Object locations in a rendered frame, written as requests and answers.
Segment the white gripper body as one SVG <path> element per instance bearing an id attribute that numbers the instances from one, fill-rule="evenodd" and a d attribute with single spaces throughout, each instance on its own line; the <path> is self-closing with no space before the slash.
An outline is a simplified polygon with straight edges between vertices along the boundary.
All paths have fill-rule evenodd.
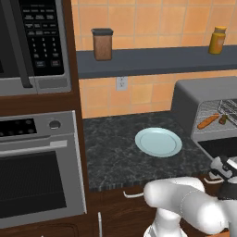
<path id="1" fill-rule="evenodd" d="M 237 163 L 226 156 L 217 156 L 210 165 L 210 178 L 228 180 L 237 177 Z"/>

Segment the orange baguette bread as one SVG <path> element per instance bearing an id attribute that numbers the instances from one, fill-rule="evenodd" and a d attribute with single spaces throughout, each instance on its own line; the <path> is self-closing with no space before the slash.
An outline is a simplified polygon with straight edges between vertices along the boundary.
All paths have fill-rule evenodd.
<path id="1" fill-rule="evenodd" d="M 208 118 L 205 118 L 202 122 L 200 122 L 198 125 L 197 125 L 197 128 L 199 130 L 207 127 L 208 125 L 210 125 L 213 121 L 215 121 L 217 118 L 219 117 L 219 114 L 218 113 L 215 113 L 213 114 L 212 116 L 208 117 Z"/>

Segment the grey toaster oven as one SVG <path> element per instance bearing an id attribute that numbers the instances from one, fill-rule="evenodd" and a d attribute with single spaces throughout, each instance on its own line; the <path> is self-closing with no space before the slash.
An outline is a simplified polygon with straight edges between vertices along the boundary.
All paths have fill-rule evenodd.
<path id="1" fill-rule="evenodd" d="M 237 137 L 237 127 L 229 121 L 218 123 L 218 105 L 221 100 L 237 99 L 237 77 L 179 80 L 175 84 L 171 113 L 191 139 L 211 158 L 198 143 L 208 140 Z M 197 125 L 218 113 L 219 117 L 199 130 Z"/>

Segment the brown wooden cupboard door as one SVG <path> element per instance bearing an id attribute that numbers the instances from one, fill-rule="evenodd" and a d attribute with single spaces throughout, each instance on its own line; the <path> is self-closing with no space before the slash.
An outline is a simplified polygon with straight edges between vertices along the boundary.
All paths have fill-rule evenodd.
<path id="1" fill-rule="evenodd" d="M 153 222 L 153 214 L 141 209 L 102 211 L 103 237 L 143 237 Z M 98 217 L 94 216 L 94 237 L 99 237 Z"/>

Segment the silver oven door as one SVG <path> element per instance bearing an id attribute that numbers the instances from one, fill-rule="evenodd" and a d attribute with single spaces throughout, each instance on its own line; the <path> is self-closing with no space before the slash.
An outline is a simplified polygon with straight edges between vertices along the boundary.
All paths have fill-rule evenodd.
<path id="1" fill-rule="evenodd" d="M 79 149 L 71 135 L 7 139 L 0 151 L 64 140 L 65 148 L 0 156 L 0 229 L 86 212 Z"/>

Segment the silver built-in oven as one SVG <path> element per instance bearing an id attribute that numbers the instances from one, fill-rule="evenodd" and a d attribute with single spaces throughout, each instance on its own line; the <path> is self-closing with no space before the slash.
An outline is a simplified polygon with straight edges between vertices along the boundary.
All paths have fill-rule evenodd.
<path id="1" fill-rule="evenodd" d="M 58 120 L 61 123 L 61 127 L 56 130 L 51 130 L 49 122 L 52 120 Z M 7 139 L 29 140 L 34 137 L 64 137 L 66 135 L 71 135 L 74 138 L 80 155 L 76 115 L 74 111 L 0 118 L 0 142 Z"/>

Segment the round silver oven knob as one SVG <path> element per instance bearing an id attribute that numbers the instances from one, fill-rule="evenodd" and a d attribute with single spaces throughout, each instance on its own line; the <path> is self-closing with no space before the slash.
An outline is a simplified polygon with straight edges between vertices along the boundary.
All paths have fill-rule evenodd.
<path id="1" fill-rule="evenodd" d="M 61 127 L 61 123 L 58 120 L 52 120 L 49 122 L 49 127 L 51 130 L 56 130 Z"/>

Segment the silver microwave oven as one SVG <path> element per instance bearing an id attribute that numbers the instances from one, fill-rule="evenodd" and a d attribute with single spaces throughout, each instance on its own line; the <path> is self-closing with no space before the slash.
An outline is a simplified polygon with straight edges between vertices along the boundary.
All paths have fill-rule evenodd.
<path id="1" fill-rule="evenodd" d="M 0 96 L 70 90 L 62 0 L 0 0 Z"/>

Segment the pale blue plate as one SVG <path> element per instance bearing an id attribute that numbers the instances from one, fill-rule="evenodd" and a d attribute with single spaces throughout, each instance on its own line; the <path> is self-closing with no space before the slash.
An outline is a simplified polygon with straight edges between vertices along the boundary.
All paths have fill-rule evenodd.
<path id="1" fill-rule="evenodd" d="M 137 147 L 155 157 L 175 156 L 182 148 L 181 138 L 163 128 L 147 128 L 139 131 L 135 136 Z"/>

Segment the brown wooden drawer front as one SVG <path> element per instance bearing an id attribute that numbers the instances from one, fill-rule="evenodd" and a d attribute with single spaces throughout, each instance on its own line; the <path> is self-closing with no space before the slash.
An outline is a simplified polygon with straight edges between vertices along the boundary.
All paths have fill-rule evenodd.
<path id="1" fill-rule="evenodd" d="M 126 195 L 138 194 L 143 192 L 143 186 L 135 185 L 113 190 L 105 190 L 97 193 L 90 193 L 88 211 L 102 212 L 104 209 L 112 209 L 119 206 L 132 206 L 137 201 L 143 203 L 143 197 L 127 198 Z"/>

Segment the yellow bottle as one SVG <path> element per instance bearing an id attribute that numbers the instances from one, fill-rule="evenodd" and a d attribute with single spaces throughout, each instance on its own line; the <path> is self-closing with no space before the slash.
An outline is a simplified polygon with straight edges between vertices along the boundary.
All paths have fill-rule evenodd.
<path id="1" fill-rule="evenodd" d="M 227 28 L 224 26 L 217 26 L 212 33 L 208 53 L 218 55 L 222 52 L 222 47 L 226 38 Z"/>

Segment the brown wooden tall cabinet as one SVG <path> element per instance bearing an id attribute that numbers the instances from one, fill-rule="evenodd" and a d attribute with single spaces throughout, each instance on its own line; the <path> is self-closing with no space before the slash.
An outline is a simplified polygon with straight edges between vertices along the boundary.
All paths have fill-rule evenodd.
<path id="1" fill-rule="evenodd" d="M 77 62 L 74 49 L 75 43 L 72 29 L 72 14 L 69 0 L 62 0 L 62 5 L 69 54 L 71 90 L 66 93 L 0 96 L 0 118 L 74 111 L 76 115 L 83 177 L 84 160 L 81 157 L 81 150 L 83 148 L 83 132 L 79 84 L 77 79 Z M 77 216 L 57 218 L 0 229 L 0 237 L 87 237 L 89 229 L 85 222 L 86 213 L 87 208 L 84 214 Z"/>

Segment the brown jar with dark lid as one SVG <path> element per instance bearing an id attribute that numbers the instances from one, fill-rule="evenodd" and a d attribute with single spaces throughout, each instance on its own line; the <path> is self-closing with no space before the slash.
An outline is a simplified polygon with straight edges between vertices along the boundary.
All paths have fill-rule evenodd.
<path id="1" fill-rule="evenodd" d="M 110 28 L 91 29 L 94 42 L 94 58 L 97 61 L 110 60 L 112 58 L 112 36 Z"/>

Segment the dark grey wall shelf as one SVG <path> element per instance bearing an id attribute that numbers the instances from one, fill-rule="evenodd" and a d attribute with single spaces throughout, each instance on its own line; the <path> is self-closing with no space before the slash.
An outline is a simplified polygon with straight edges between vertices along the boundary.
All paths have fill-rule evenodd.
<path id="1" fill-rule="evenodd" d="M 93 51 L 76 57 L 80 79 L 237 69 L 237 45 L 225 45 L 220 55 L 190 46 L 114 50 L 108 61 L 97 61 Z"/>

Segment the white wall outlet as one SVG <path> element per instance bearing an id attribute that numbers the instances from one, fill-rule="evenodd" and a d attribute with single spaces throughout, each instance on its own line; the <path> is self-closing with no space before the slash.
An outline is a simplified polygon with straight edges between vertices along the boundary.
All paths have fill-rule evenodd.
<path id="1" fill-rule="evenodd" d="M 126 91 L 128 89 L 128 77 L 116 77 L 116 90 Z"/>

